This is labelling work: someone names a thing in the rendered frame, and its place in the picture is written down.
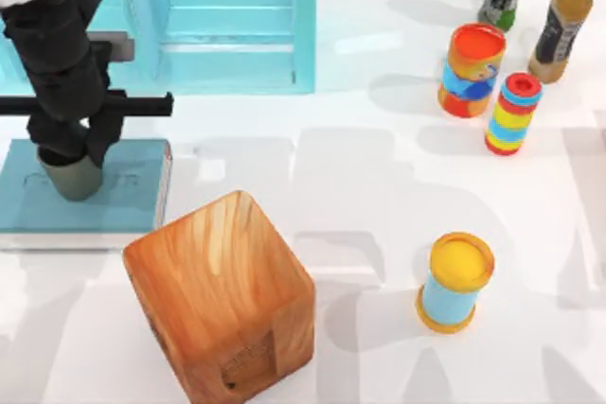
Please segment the grey-green cup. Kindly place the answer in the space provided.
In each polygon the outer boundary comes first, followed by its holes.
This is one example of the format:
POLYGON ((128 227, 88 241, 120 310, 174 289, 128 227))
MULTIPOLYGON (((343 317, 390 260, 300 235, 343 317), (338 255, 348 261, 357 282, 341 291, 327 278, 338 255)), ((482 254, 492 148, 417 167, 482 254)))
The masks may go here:
POLYGON ((102 185, 102 169, 88 155, 68 165, 51 164, 41 154, 38 154, 38 161, 55 189, 68 201, 84 201, 102 185))

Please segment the teal book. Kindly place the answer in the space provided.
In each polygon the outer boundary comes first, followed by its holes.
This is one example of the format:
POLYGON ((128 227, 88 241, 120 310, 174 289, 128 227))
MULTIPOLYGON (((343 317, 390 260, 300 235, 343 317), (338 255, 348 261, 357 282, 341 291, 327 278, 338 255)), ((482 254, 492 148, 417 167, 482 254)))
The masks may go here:
POLYGON ((10 142, 0 171, 0 251, 115 250, 161 227, 172 168, 165 139, 110 148, 98 192, 64 199, 26 139, 10 142))

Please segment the light blue rack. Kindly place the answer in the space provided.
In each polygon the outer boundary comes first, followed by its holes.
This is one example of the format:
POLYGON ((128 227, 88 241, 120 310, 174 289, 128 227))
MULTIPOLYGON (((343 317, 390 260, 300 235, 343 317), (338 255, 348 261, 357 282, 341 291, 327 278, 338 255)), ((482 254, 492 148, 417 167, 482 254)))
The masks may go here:
POLYGON ((131 94, 310 93, 316 0, 102 0, 89 26, 131 94))

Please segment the wooden block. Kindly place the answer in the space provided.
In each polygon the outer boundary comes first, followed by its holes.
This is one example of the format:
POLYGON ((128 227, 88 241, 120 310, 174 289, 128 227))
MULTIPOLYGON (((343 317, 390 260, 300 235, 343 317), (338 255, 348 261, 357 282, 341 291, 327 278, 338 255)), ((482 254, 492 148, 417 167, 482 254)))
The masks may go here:
POLYGON ((245 404, 312 359, 315 285, 249 193, 132 242, 123 263, 190 404, 245 404))

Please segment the orange and blue can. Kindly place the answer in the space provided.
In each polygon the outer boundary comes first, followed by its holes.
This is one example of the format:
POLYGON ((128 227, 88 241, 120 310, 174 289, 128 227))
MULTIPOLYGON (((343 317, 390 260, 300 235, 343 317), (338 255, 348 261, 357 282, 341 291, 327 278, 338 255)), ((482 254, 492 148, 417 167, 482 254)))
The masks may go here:
POLYGON ((469 23, 453 32, 437 93, 444 111, 471 118, 486 110, 506 45, 504 33, 488 24, 469 23))

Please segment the yellow and blue can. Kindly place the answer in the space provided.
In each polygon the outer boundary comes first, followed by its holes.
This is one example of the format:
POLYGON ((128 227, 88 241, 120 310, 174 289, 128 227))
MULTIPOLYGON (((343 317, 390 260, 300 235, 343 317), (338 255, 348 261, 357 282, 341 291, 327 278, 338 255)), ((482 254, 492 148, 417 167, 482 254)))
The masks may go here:
POLYGON ((466 328, 494 266, 492 251, 481 238, 465 232, 441 236, 432 246, 427 279, 418 291, 419 318, 437 333, 466 328))

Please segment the stack of coloured rings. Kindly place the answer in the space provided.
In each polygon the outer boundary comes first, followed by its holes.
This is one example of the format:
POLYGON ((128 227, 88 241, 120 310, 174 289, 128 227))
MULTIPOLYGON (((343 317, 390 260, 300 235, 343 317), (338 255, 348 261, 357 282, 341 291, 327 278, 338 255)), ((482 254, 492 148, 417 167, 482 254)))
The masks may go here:
POLYGON ((516 153, 542 96, 542 83, 534 75, 517 72, 507 76, 485 129, 487 148, 502 156, 516 153))

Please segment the brown tea bottle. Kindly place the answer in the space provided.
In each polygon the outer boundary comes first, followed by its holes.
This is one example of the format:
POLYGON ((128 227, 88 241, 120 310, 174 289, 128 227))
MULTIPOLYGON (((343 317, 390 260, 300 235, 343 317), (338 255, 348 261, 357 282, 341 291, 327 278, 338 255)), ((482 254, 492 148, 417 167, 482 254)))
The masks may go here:
POLYGON ((593 4, 594 0, 550 0, 543 31, 528 63, 528 71, 541 83, 554 83, 562 77, 593 4))

